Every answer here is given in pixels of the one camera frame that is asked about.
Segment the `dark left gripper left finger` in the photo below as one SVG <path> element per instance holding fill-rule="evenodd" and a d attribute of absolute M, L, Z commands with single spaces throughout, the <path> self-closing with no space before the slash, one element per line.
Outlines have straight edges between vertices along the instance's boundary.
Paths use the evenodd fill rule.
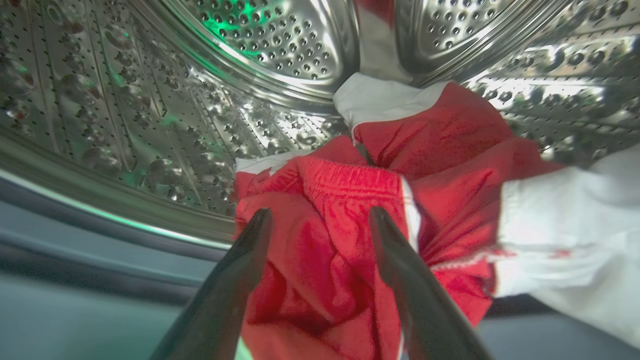
<path fill-rule="evenodd" d="M 153 360 L 233 360 L 250 294 L 261 282 L 274 225 L 259 209 L 151 354 Z"/>

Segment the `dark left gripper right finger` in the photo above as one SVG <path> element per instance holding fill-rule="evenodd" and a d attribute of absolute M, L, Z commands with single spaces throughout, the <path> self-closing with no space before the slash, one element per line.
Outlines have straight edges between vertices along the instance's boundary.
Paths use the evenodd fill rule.
<path fill-rule="evenodd" d="M 467 317 L 411 248 L 391 215 L 369 212 L 375 259 L 391 288 L 410 360 L 490 360 Z"/>

